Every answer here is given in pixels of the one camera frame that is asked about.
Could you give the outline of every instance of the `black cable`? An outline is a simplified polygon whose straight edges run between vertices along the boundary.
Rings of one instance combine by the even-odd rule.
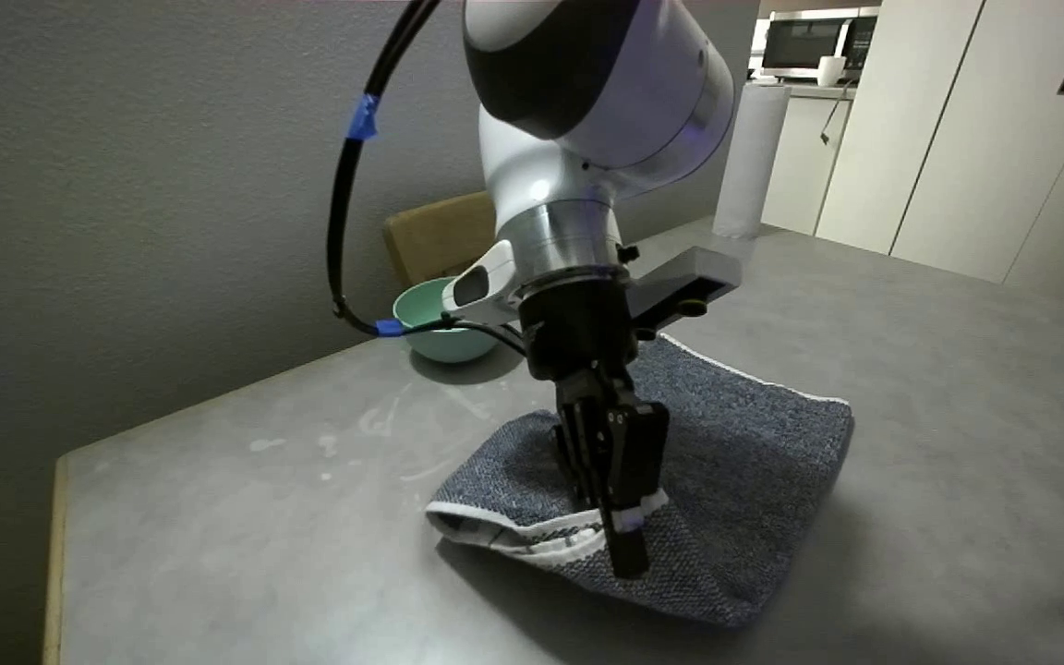
[[[363,314],[352,312],[346,295],[343,295],[343,237],[346,237],[346,206],[352,206],[352,189],[353,189],[353,170],[358,170],[358,154],[363,144],[373,138],[373,114],[385,101],[386,79],[397,66],[397,58],[407,56],[407,47],[412,43],[412,38],[421,33],[421,26],[428,24],[428,16],[440,9],[440,0],[408,0],[407,10],[394,17],[373,75],[363,89],[363,109],[353,112],[353,126],[343,138],[343,150],[338,150],[338,168],[337,168],[337,180],[333,180],[333,206],[328,206],[328,233],[325,233],[325,275],[328,275],[328,290],[333,290],[333,308],[337,318],[343,318],[352,330],[364,334],[364,338],[379,338],[379,330],[373,320],[364,320]],[[525,338],[509,327],[503,330],[486,330],[486,327],[466,327],[454,318],[440,318],[428,327],[412,327],[412,330],[390,330],[390,338],[412,338],[412,334],[431,334],[431,330],[472,330],[482,334],[497,344],[506,344],[518,356],[525,351]]]
[[[373,122],[368,114],[378,112],[378,102],[385,101],[386,79],[397,66],[404,53],[412,43],[412,38],[421,33],[421,26],[428,24],[428,16],[437,10],[440,0],[408,0],[407,10],[397,16],[397,24],[390,26],[379,58],[373,62],[373,75],[363,89],[363,102],[353,122]],[[346,132],[343,150],[338,150],[338,168],[337,168],[337,180],[333,180],[333,206],[328,206],[328,233],[325,233],[325,275],[328,275],[328,290],[333,290],[333,308],[337,318],[343,318],[352,330],[378,338],[378,327],[368,327],[364,318],[358,318],[352,312],[352,304],[343,301],[343,233],[346,233],[346,206],[352,206],[352,189],[353,189],[353,170],[358,170],[358,154],[363,144],[368,141],[368,132]]]

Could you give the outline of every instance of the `microwave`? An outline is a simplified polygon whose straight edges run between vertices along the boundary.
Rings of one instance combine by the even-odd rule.
[[[820,56],[843,56],[857,83],[876,33],[876,9],[777,10],[768,16],[759,72],[770,79],[815,79]]]

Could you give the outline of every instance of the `table surface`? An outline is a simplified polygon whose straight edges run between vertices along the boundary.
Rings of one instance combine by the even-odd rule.
[[[641,261],[704,237],[682,224]],[[857,412],[748,631],[440,545],[431,489],[550,389],[509,356],[452,372],[363,344],[66,453],[48,657],[1064,663],[1064,304],[777,233],[672,334]]]

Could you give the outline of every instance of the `gray towel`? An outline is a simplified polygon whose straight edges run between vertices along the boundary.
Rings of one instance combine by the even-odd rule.
[[[598,510],[571,510],[553,419],[503,424],[424,508],[466,548],[556,573],[657,615],[742,630],[779,590],[852,437],[838,398],[798,397],[655,339],[635,392],[672,412],[660,493],[641,524],[649,573],[618,581]]]

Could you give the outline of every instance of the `countertop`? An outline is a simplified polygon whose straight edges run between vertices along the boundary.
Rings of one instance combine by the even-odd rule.
[[[62,458],[48,663],[1064,663],[1064,304],[777,233],[672,338],[857,412],[748,631],[444,548],[428,493],[550,389],[363,344]]]

